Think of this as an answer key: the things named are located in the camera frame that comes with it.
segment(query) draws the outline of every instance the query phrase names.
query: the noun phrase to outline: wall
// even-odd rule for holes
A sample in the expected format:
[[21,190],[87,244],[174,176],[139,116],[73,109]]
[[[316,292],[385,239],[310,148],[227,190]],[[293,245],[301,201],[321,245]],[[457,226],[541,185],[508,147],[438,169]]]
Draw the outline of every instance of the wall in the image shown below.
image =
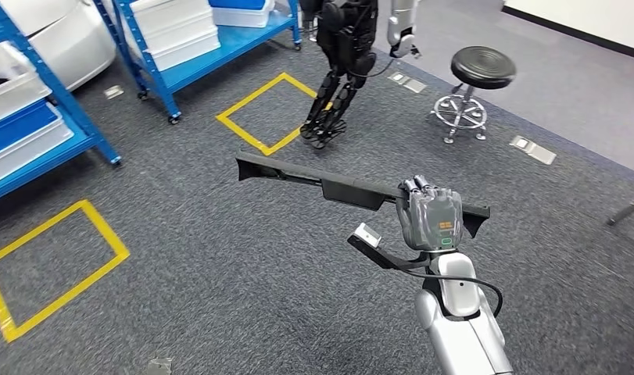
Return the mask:
[[506,0],[505,5],[634,48],[634,0]]

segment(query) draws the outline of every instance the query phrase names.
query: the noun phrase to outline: black humanoid robot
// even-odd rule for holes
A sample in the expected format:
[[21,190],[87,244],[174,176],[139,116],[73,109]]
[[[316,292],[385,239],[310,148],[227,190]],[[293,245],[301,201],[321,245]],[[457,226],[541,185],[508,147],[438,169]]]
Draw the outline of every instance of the black humanoid robot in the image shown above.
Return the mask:
[[[377,29],[378,0],[300,0],[300,6],[305,29],[317,17],[317,43],[331,67],[300,128],[301,136],[312,146],[323,148],[331,139],[344,133],[346,123],[342,115],[356,92],[365,85],[376,61],[376,54],[371,49]],[[418,54],[413,45],[416,6],[417,0],[392,0],[388,42],[393,58],[409,52]],[[345,75],[347,81],[332,106],[328,107]]]

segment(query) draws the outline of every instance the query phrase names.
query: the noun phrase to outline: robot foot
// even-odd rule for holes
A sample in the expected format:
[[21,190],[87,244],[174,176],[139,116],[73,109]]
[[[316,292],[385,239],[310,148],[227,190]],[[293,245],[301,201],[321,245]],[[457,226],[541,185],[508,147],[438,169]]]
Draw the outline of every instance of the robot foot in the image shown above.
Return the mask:
[[325,130],[320,124],[313,125],[312,123],[306,123],[300,127],[300,135],[308,141],[312,147],[317,150],[321,150],[326,147],[328,142],[344,133],[345,130],[346,122],[344,120],[338,121],[336,125],[329,127],[327,130]]

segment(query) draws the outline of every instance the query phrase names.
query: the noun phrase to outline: baseboard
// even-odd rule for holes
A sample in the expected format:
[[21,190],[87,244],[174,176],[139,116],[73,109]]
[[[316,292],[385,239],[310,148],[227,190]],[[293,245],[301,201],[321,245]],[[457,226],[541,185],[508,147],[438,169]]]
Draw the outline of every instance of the baseboard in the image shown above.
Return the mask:
[[533,16],[532,14],[522,12],[521,10],[516,10],[515,8],[511,8],[506,5],[503,6],[501,11],[504,13],[510,14],[512,16],[521,18],[523,20],[527,20],[528,22],[533,22],[540,26],[547,27],[551,30],[555,30],[563,34],[570,35],[571,37],[578,38],[583,41],[587,41],[589,43],[593,43],[594,45],[599,45],[600,47],[610,49],[611,51],[616,51],[616,52],[622,53],[623,55],[634,57],[634,48],[629,47],[627,45],[622,45],[615,41],[604,39],[603,37],[597,37],[595,35],[588,34],[577,29],[573,29],[572,27],[561,25],[560,23],[555,23],[553,21],[545,20],[544,18]]

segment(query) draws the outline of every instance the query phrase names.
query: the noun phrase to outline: wire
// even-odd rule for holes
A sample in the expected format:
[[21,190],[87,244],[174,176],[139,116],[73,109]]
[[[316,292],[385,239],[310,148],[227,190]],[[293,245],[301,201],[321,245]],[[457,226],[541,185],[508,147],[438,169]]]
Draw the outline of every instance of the wire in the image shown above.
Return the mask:
[[372,78],[372,77],[376,77],[376,76],[380,76],[382,75],[386,70],[388,70],[388,68],[392,65],[392,63],[397,60],[397,59],[391,59],[390,62],[388,63],[388,65],[385,66],[385,68],[383,68],[382,71],[380,71],[379,73],[375,73],[375,74],[371,74],[369,76],[364,76],[362,74],[356,74],[354,72],[352,72],[351,70],[347,70],[347,73],[351,74],[352,76],[356,76],[356,77],[360,77],[360,78]]
[[400,271],[402,271],[402,272],[404,272],[404,273],[406,273],[408,275],[411,275],[413,277],[420,277],[420,278],[423,278],[423,279],[467,281],[469,283],[484,285],[484,286],[492,289],[496,293],[496,296],[499,298],[499,302],[496,304],[496,308],[494,309],[494,317],[495,318],[500,314],[501,308],[503,308],[503,293],[501,293],[501,290],[496,285],[490,284],[487,281],[474,279],[472,277],[442,276],[442,275],[422,275],[422,274],[419,274],[419,273],[413,273],[413,272],[406,271],[406,270],[400,270]]

